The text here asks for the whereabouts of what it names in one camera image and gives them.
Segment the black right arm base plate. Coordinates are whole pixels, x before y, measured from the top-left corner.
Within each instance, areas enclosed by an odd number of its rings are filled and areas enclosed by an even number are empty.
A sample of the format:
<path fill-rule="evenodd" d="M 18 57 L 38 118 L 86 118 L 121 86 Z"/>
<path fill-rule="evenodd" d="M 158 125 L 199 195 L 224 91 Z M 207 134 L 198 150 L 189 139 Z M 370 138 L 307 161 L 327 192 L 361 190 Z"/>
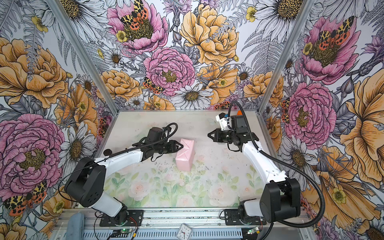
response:
<path fill-rule="evenodd" d="M 224 209 L 220 218 L 225 221 L 226 226 L 264 226 L 267 224 L 262 217 L 249 217 L 240 213 L 238 209 Z"/>

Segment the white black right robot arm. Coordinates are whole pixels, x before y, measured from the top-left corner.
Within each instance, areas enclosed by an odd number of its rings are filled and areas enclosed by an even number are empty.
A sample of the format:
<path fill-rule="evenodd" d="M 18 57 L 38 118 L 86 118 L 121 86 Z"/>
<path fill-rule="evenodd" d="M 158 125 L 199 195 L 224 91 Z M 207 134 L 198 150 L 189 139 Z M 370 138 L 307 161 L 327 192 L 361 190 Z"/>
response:
<path fill-rule="evenodd" d="M 245 117 L 220 113 L 216 116 L 220 127 L 208 137 L 215 143 L 235 145 L 250 160 L 259 174 L 264 189 L 262 196 L 240 202 L 236 214 L 227 218 L 244 225 L 274 223 L 298 217 L 301 213 L 300 185 L 280 170 L 264 152 L 259 138 L 249 129 Z"/>

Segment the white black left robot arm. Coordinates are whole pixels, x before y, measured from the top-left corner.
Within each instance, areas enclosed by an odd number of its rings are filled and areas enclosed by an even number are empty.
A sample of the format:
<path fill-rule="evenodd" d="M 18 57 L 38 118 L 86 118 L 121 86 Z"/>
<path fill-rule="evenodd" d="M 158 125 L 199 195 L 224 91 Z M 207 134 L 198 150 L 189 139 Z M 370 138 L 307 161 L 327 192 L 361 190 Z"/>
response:
<path fill-rule="evenodd" d="M 122 225 L 128 217 L 127 207 L 104 192 L 105 180 L 112 174 L 134 164 L 150 159 L 154 155 L 173 154 L 184 146 L 170 138 L 177 132 L 178 124 L 170 123 L 163 128 L 153 127 L 148 135 L 129 149 L 110 153 L 106 157 L 82 158 L 69 178 L 64 191 L 76 202 L 86 208 L 93 208 Z"/>

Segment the small jar with dark lid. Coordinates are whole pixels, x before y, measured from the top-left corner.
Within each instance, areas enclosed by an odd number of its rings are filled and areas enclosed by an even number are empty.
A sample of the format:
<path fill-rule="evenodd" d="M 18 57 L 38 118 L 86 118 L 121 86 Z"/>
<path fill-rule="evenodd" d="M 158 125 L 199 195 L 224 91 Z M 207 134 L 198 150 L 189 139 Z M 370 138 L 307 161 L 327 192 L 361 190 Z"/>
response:
<path fill-rule="evenodd" d="M 106 156 L 106 157 L 110 156 L 112 153 L 113 153 L 113 152 L 112 152 L 111 149 L 105 149 L 105 150 L 103 151 L 103 155 Z"/>

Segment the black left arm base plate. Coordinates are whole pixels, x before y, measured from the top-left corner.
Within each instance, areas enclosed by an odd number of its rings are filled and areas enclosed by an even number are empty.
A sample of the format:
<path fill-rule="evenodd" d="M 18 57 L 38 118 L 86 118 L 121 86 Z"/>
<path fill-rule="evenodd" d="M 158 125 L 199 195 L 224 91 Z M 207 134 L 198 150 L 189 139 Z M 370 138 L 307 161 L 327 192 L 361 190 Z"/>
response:
<path fill-rule="evenodd" d="M 103 214 L 100 220 L 100 227 L 140 227 L 142 225 L 143 210 L 123 210 L 116 217 Z"/>

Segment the small white clock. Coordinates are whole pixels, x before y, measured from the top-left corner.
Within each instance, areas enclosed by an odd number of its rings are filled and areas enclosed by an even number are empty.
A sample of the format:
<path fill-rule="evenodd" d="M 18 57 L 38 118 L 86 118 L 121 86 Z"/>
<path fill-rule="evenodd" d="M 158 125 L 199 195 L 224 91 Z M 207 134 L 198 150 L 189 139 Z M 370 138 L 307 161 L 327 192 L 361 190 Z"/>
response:
<path fill-rule="evenodd" d="M 189 240 L 192 234 L 193 234 L 192 228 L 188 227 L 186 224 L 181 224 L 176 234 L 176 238 L 178 240 Z"/>

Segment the aluminium frame rail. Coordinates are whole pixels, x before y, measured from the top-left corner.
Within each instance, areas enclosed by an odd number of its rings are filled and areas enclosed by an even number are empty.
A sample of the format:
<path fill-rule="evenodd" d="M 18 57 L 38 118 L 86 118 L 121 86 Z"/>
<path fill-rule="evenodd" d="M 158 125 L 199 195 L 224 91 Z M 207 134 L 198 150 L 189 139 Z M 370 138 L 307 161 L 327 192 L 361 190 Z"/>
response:
<path fill-rule="evenodd" d="M 144 208 L 140 227 L 100 227 L 102 214 L 92 209 L 69 209 L 59 217 L 53 228 L 51 240 L 65 240 L 68 221 L 76 213 L 83 213 L 83 240 L 178 240 L 176 234 L 181 224 L 192 228 L 190 240 L 314 240 L 311 228 L 297 229 L 281 223 L 261 226 L 226 226 L 220 218 L 227 208 Z M 116 235 L 114 230 L 133 228 L 128 235 Z"/>

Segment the purple and pink wrapping paper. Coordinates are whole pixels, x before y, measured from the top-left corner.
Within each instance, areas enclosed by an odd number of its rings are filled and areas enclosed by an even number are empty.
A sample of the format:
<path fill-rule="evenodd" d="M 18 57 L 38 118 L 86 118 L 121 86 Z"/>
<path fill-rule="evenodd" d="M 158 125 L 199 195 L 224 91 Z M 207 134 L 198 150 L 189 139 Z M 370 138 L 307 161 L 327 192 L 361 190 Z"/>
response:
<path fill-rule="evenodd" d="M 181 139 L 180 143 L 183 145 L 183 148 L 177 152 L 176 155 L 176 165 L 178 170 L 184 172 L 190 172 L 193 165 L 195 150 L 194 145 L 195 141 L 188 139 Z"/>

